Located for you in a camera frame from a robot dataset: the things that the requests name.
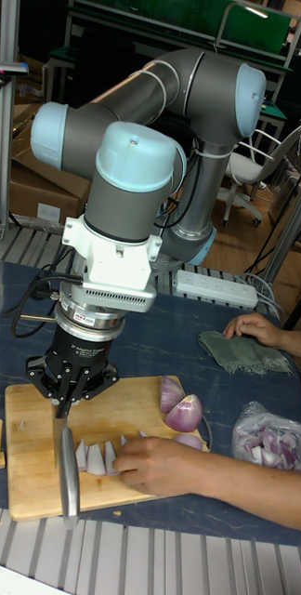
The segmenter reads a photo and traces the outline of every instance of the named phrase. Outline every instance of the wooden cutting board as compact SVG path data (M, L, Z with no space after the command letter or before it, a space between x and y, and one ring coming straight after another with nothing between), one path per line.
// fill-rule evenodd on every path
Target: wooden cutting board
M122 378L90 402L72 407L69 426L75 447L111 440L115 450L120 436L136 438L140 430L150 436L173 438L177 432L163 423L159 411L161 377ZM7 483L10 516L28 521L62 513L59 469L55 468L51 402L32 384L6 390ZM102 509L154 499L127 487L121 477L96 478L80 473L81 510Z

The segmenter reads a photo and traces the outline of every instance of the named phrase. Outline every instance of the power strip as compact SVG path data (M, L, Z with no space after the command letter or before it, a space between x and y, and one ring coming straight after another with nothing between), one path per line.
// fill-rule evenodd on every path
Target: power strip
M251 285L207 277L197 272L178 271L175 287L182 294L214 299L233 306L254 308L258 302L255 288Z

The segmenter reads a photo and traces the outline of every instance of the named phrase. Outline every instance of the knife handle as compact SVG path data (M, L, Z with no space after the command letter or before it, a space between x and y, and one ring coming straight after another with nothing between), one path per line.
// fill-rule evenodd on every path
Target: knife handle
M80 481L72 431L68 426L60 435L59 480L63 521L66 529L74 529L80 518Z

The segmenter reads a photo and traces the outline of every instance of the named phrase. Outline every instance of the green cloth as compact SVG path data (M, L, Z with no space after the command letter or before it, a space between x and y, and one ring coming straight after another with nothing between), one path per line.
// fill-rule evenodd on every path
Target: green cloth
M260 376L268 371L291 374L289 362L279 351L260 345L253 337L225 338L221 333L205 331L198 335L198 342L230 374L237 370Z

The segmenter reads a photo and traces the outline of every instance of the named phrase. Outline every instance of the chopped onion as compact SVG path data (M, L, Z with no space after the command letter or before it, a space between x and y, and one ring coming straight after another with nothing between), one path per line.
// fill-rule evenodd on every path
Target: chopped onion
M76 448L76 463L79 471L86 471L86 447L85 441L81 440Z
M118 475L118 471L113 468L113 461L116 459L116 454L111 442L105 442L105 468L107 475Z
M162 376L160 387L160 411L169 413L177 403L182 401L184 390L172 378Z
M191 448L203 450L203 441L199 436L196 436L196 434L178 434L178 436L175 436L174 440L177 443L185 444Z
M100 452L99 444L89 446L86 472L92 475L106 475L103 457Z
M261 428L256 436L237 431L237 448L245 453L244 459L257 465L273 469L299 469L299 456L296 452L297 440L290 432L282 432L273 428Z
M202 404L195 394L191 394L168 413L164 423L176 431L194 431L200 425L202 417Z

